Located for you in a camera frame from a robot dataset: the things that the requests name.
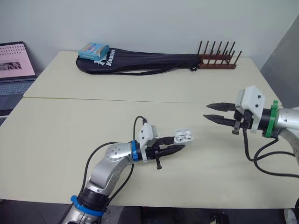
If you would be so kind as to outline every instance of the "blue box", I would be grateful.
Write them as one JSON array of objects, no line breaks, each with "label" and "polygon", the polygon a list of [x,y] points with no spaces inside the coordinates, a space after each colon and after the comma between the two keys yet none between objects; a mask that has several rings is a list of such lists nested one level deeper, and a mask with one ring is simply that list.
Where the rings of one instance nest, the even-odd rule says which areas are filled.
[{"label": "blue box", "polygon": [[82,58],[99,61],[109,51],[109,45],[100,43],[89,43],[83,47],[79,52],[79,56]]}]

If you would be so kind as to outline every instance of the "laptop screen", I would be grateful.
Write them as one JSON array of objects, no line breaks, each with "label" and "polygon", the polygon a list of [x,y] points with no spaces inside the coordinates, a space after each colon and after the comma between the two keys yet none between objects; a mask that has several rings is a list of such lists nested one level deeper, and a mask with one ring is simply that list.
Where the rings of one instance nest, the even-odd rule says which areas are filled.
[{"label": "laptop screen", "polygon": [[0,44],[0,80],[36,77],[24,42]]}]

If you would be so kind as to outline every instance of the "floor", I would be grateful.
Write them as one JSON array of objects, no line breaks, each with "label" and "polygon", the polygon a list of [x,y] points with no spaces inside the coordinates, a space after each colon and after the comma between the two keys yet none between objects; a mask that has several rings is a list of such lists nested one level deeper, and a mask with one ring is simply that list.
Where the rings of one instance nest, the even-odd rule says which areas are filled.
[{"label": "floor", "polygon": [[[0,202],[2,224],[57,224],[67,209],[66,204],[35,203],[3,200]],[[118,224],[122,206],[109,206],[110,214],[105,213],[102,224]],[[212,214],[227,214],[230,224],[283,224],[281,210],[277,209],[186,209],[186,208],[143,208],[148,224],[209,224]],[[122,223],[133,223],[130,220]]]}]

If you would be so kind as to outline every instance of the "laptop keyboard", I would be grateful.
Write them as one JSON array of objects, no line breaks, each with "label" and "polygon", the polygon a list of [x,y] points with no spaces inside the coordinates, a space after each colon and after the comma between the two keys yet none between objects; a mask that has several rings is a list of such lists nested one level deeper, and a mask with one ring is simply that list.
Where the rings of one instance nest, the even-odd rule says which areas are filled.
[{"label": "laptop keyboard", "polygon": [[0,84],[0,96],[24,94],[33,82]]},{"label": "laptop keyboard", "polygon": [[5,118],[0,118],[0,126],[2,125],[2,123],[5,121]]}]

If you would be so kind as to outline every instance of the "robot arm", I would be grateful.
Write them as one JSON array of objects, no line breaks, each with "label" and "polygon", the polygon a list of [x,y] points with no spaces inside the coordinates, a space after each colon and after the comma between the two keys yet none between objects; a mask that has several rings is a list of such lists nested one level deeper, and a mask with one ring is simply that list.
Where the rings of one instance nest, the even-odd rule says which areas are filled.
[{"label": "robot arm", "polygon": [[161,169],[161,156],[176,153],[185,147],[182,143],[193,140],[190,130],[185,129],[176,131],[174,137],[158,139],[155,126],[149,123],[143,124],[139,139],[140,143],[136,140],[114,143],[107,149],[104,158],[93,169],[84,190],[78,197],[71,197],[73,203],[60,221],[61,224],[96,224],[105,212],[109,204],[108,196],[126,166],[156,159],[157,169]]},{"label": "robot arm", "polygon": [[240,128],[263,131],[266,138],[282,136],[291,145],[299,164],[299,107],[278,109],[278,101],[271,109],[264,109],[265,97],[255,87],[250,86],[239,91],[235,104],[216,103],[207,107],[218,111],[234,111],[234,120],[219,115],[204,115],[207,119],[221,125],[233,127],[233,134],[239,134]]}]

